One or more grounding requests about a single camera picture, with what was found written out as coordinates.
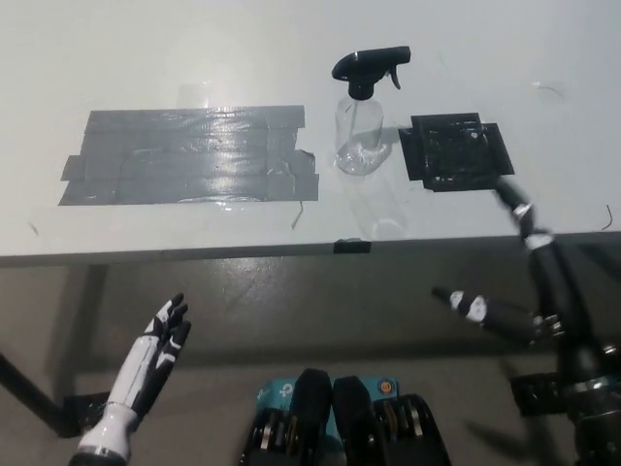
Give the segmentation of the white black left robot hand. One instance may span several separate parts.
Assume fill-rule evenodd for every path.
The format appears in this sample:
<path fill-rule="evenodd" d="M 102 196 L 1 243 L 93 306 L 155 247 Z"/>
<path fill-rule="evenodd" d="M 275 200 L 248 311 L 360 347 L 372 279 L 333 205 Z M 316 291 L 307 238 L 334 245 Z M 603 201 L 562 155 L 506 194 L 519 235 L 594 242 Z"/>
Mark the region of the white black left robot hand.
<path fill-rule="evenodd" d="M 105 403 L 102 417 L 86 432 L 71 465 L 126 465 L 131 436 L 169 379 L 191 329 L 188 305 L 179 293 L 169 299 L 129 350 Z"/>

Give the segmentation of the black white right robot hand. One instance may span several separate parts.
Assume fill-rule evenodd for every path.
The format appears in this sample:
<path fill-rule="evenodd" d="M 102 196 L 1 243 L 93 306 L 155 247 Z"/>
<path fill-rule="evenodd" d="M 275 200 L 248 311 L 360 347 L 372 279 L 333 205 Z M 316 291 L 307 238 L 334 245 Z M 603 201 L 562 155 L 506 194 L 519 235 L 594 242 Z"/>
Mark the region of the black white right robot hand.
<path fill-rule="evenodd" d="M 432 288 L 432 295 L 456 315 L 499 337 L 523 345 L 553 340 L 557 376 L 565 385 L 581 385 L 585 390 L 619 385 L 620 363 L 596 337 L 577 280 L 554 234 L 536 225 L 534 205 L 507 178 L 498 178 L 494 189 L 518 228 L 539 309 L 530 313 L 507 302 L 440 286 Z"/>

